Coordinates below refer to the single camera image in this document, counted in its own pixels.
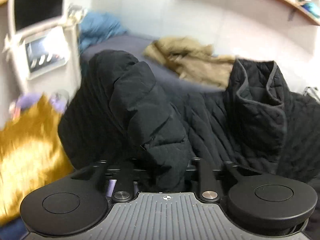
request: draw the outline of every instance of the white monitor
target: white monitor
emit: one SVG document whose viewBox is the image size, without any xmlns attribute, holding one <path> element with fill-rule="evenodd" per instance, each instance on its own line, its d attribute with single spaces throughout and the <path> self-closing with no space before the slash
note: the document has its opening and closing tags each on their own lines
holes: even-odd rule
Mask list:
<svg viewBox="0 0 320 240">
<path fill-rule="evenodd" d="M 67 9 L 67 0 L 9 0 L 10 36 L 28 36 L 63 24 L 67 19 Z"/>
</svg>

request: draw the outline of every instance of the crosshair marking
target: crosshair marking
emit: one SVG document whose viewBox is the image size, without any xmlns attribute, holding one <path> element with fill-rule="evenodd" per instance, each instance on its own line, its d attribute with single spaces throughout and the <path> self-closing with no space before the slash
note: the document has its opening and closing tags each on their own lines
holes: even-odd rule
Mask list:
<svg viewBox="0 0 320 240">
<path fill-rule="evenodd" d="M 170 197 L 170 196 L 168 196 L 168 195 L 165 195 L 165 196 L 163 197 L 163 199 L 166 200 L 166 201 L 168 201 L 168 200 L 172 199 L 172 197 Z"/>
</svg>

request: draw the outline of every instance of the gray bed sheet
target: gray bed sheet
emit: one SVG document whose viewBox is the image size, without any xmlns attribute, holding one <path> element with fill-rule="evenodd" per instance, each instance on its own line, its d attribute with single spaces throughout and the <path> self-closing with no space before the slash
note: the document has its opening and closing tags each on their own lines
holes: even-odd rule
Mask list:
<svg viewBox="0 0 320 240">
<path fill-rule="evenodd" d="M 157 62 L 142 55 L 144 49 L 153 41 L 151 38 L 143 38 L 132 35 L 121 35 L 110 38 L 100 44 L 87 48 L 81 55 L 82 64 L 88 65 L 89 60 L 97 53 L 105 49 L 123 50 L 134 55 L 139 61 L 146 62 L 156 80 L 161 86 L 180 90 L 183 92 L 217 92 L 220 88 L 215 86 L 201 85 L 179 79 L 178 75 Z"/>
</svg>

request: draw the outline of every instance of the metal button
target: metal button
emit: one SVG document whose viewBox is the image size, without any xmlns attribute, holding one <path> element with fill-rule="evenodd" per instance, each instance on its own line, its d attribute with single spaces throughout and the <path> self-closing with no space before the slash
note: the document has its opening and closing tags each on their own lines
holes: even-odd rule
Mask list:
<svg viewBox="0 0 320 240">
<path fill-rule="evenodd" d="M 126 192 L 126 191 L 118 191 L 118 192 L 114 193 L 114 197 L 116 199 L 124 200 L 124 199 L 129 198 L 130 194 L 129 194 L 129 192 Z"/>
<path fill-rule="evenodd" d="M 206 199 L 215 199 L 218 197 L 218 193 L 214 191 L 205 191 L 202 193 L 202 196 Z"/>
</svg>

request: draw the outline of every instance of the round black pad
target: round black pad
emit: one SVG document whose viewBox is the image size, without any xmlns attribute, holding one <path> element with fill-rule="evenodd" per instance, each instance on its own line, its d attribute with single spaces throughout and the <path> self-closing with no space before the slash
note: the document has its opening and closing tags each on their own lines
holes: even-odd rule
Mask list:
<svg viewBox="0 0 320 240">
<path fill-rule="evenodd" d="M 105 196 L 93 183 L 65 177 L 27 195 L 20 215 L 31 232 L 69 236 L 97 225 L 107 210 Z"/>
<path fill-rule="evenodd" d="M 56 193 L 46 197 L 42 203 L 45 210 L 53 214 L 65 214 L 75 210 L 80 198 L 71 193 Z"/>
<path fill-rule="evenodd" d="M 317 194 L 309 185 L 271 174 L 244 177 L 228 192 L 228 211 L 246 226 L 285 230 L 313 213 Z"/>
<path fill-rule="evenodd" d="M 284 201 L 292 197 L 293 191 L 282 185 L 263 185 L 254 191 L 258 198 L 266 201 Z"/>
</svg>

